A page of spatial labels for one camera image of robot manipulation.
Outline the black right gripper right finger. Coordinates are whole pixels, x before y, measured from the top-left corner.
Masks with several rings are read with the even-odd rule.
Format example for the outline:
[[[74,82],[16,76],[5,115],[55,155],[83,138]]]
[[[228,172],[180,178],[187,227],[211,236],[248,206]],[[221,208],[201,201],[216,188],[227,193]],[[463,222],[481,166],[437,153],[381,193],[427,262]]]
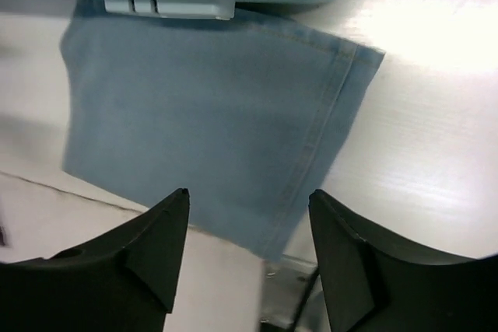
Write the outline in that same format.
[[[333,331],[495,331],[497,257],[407,239],[322,190],[309,215]]]

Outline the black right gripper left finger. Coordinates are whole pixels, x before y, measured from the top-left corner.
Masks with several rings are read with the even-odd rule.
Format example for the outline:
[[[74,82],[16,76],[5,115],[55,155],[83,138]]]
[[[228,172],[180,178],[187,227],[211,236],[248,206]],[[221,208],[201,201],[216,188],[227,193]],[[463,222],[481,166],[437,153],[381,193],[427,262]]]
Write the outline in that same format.
[[[161,331],[177,293],[190,210],[178,189],[51,258],[1,265],[3,331]]]

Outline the grey towel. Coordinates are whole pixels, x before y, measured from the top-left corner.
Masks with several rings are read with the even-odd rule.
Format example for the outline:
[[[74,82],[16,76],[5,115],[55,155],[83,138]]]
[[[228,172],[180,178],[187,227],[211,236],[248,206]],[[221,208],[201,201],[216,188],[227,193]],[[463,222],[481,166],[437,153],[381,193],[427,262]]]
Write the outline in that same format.
[[[276,261],[348,137],[381,51],[290,19],[124,16],[78,0],[61,39],[64,171]]]

